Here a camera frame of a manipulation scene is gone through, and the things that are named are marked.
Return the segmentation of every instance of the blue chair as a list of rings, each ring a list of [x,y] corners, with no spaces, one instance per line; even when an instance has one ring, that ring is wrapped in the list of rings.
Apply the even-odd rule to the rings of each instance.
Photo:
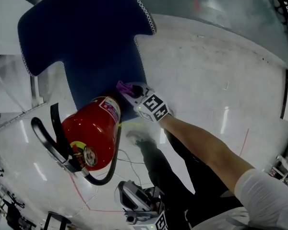
[[[146,82],[135,36],[155,33],[140,0],[42,0],[18,23],[28,72],[63,62],[77,109],[115,92],[118,80]],[[122,120],[133,117],[125,103]]]

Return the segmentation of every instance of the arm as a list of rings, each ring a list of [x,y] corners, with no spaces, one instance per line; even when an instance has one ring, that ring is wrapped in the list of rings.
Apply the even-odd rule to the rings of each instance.
[[[223,141],[202,128],[170,115],[165,116],[159,123],[207,164],[233,193],[238,179],[246,171],[253,169],[249,163],[233,153]]]

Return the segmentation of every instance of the black pants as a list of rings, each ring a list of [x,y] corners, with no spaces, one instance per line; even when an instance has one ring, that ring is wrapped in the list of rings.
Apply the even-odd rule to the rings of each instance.
[[[137,145],[144,157],[150,180],[165,194],[163,201],[167,209],[169,230],[190,229],[186,218],[194,227],[211,217],[242,206],[234,196],[220,197],[228,188],[218,176],[171,133],[165,131],[165,134],[173,149],[184,159],[195,194],[191,193],[172,171],[156,144],[143,141]]]

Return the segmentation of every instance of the white floor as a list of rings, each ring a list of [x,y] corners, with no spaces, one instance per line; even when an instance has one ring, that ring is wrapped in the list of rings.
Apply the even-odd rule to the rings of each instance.
[[[154,37],[138,37],[138,42],[148,84],[168,100],[177,118],[207,129],[259,170],[283,151],[288,140],[288,122],[279,119],[283,68],[231,43],[165,26],[159,26]],[[41,91],[51,94],[49,104],[59,102],[62,119],[75,112],[60,64],[50,67],[41,79]],[[130,164],[118,161],[112,181],[98,188],[81,175],[71,177],[35,137],[30,126],[33,116],[52,130],[47,105],[0,133],[0,159],[6,171],[2,182],[26,203],[23,213],[43,223],[52,210],[74,216],[72,222],[82,229],[127,229],[113,192],[121,180],[139,182]],[[120,149],[133,162],[143,162],[143,158],[124,135],[127,130],[142,127],[142,123],[135,119],[123,125]],[[161,129],[146,125],[174,172],[194,191],[182,159]],[[119,153],[119,158],[126,156]],[[141,183],[151,186],[145,166],[133,166]]]

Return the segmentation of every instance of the red fire extinguisher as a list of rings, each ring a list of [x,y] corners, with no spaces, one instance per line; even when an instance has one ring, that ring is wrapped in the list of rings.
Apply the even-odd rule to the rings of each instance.
[[[31,125],[56,161],[72,173],[81,171],[92,184],[108,183],[115,171],[120,142],[120,106],[116,100],[110,96],[97,97],[63,123],[58,104],[50,107],[50,114],[57,142],[37,117],[32,119]],[[89,173],[106,167],[111,160],[104,179],[98,180]]]

